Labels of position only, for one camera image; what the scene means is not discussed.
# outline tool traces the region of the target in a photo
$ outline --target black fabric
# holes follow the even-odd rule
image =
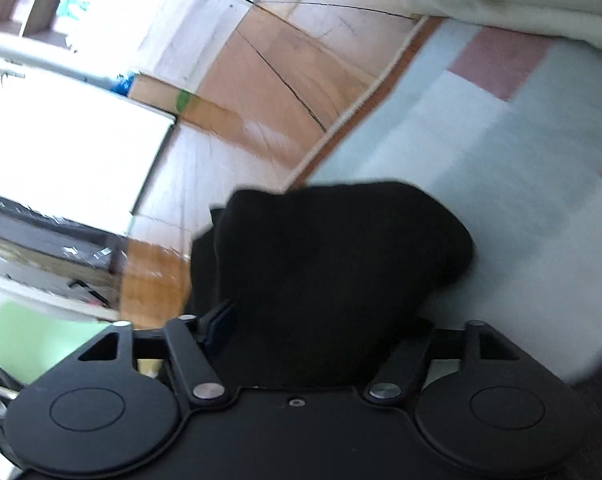
[[[418,306],[473,257],[446,208],[395,182],[240,190],[216,216],[193,243],[188,311],[237,305],[213,361],[230,386],[366,383]]]

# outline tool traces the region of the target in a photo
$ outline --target black mounting plate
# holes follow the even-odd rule
[[[584,433],[574,391],[480,322],[421,320],[363,389],[237,392],[198,326],[112,326],[26,388],[6,418],[23,479],[530,478],[560,467]],[[140,375],[138,358],[164,360],[169,384]],[[423,388],[435,359],[461,367]]]

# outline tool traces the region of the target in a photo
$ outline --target silver bolt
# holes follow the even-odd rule
[[[192,393],[195,397],[203,400],[218,399],[225,394],[223,384],[219,383],[202,383],[196,386]]]
[[[396,399],[401,395],[401,388],[395,383],[377,383],[370,388],[370,395],[381,400]]]

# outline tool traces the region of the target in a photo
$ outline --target dark fabric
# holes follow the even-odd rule
[[[230,386],[365,383],[425,298],[469,267],[441,204],[394,182],[240,190],[193,243],[189,312],[237,305],[213,366]]]

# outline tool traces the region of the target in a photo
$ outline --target green tape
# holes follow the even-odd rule
[[[190,102],[191,97],[192,97],[192,94],[190,92],[188,92],[187,90],[181,90],[179,92],[179,96],[177,97],[177,112],[178,113],[181,113],[183,110],[185,110],[185,107]]]

